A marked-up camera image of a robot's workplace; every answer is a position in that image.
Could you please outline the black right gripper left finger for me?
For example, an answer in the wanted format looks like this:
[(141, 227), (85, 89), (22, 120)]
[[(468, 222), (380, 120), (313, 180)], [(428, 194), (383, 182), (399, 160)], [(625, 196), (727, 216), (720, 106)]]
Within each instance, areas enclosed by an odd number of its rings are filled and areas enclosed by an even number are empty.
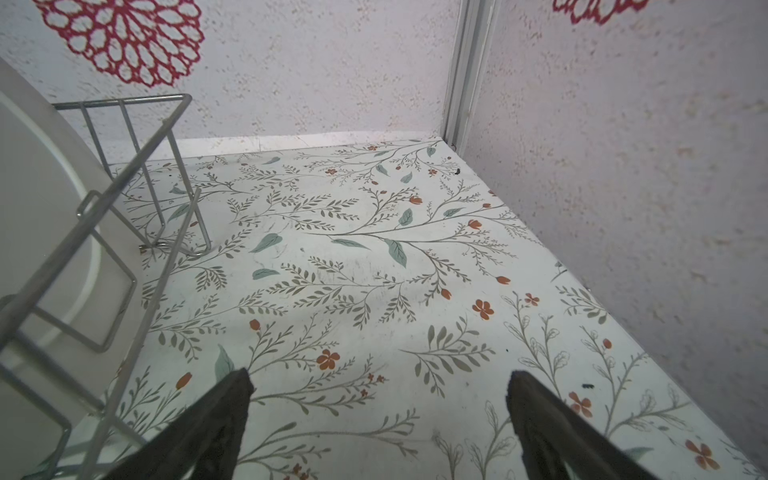
[(107, 479), (231, 479), (254, 392), (248, 372), (227, 374)]

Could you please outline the white blue grid plate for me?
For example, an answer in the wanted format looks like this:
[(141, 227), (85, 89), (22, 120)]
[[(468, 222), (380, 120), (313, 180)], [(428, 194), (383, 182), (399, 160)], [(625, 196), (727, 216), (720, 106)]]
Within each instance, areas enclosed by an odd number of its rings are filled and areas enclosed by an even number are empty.
[[(82, 137), (10, 65), (1, 67), (1, 293), (18, 293), (77, 223), (77, 208), (110, 180)], [(101, 394), (141, 321), (138, 239), (108, 213), (21, 332), (91, 393)], [(1, 475), (43, 462), (60, 426), (8, 384), (1, 387)]]

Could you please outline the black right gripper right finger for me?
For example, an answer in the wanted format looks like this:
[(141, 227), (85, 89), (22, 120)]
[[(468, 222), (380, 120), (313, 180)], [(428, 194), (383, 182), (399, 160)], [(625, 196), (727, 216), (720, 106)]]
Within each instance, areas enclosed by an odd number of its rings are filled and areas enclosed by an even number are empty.
[(530, 479), (655, 477), (529, 372), (511, 373), (505, 400)]

